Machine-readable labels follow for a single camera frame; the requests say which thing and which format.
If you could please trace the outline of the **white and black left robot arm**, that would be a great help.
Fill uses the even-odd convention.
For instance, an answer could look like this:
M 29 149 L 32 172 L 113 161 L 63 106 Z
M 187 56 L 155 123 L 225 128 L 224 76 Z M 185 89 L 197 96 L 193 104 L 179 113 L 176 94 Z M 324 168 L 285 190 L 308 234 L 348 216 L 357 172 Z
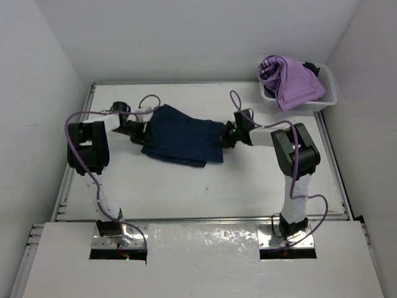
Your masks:
M 127 103 L 117 101 L 109 110 L 74 112 L 65 120 L 68 164 L 94 188 L 97 228 L 103 237 L 125 242 L 130 237 L 128 229 L 132 228 L 146 242 L 143 231 L 124 219 L 120 206 L 104 185 L 104 176 L 110 163 L 108 134 L 120 133 L 141 145 L 147 136 L 145 116 L 156 109 L 138 106 L 132 111 Z

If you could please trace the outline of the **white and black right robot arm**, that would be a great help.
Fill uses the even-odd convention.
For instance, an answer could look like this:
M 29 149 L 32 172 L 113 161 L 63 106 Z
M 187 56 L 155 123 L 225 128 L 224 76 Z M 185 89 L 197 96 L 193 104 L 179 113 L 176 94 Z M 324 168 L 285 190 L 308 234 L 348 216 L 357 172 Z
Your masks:
M 241 142 L 248 146 L 274 149 L 277 164 L 285 178 L 285 198 L 279 215 L 279 237 L 288 237 L 306 230 L 308 185 L 320 164 L 317 146 L 303 123 L 287 120 L 264 127 L 227 122 L 215 144 L 234 148 Z

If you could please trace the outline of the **dark blue denim trousers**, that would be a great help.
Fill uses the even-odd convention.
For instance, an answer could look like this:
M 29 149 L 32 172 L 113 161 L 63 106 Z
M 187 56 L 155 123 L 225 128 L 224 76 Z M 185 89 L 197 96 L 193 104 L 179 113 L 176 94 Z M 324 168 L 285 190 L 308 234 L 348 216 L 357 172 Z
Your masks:
M 192 118 L 167 104 L 154 111 L 149 123 L 155 146 L 141 149 L 148 157 L 196 168 L 222 164 L 223 149 L 216 140 L 225 124 Z

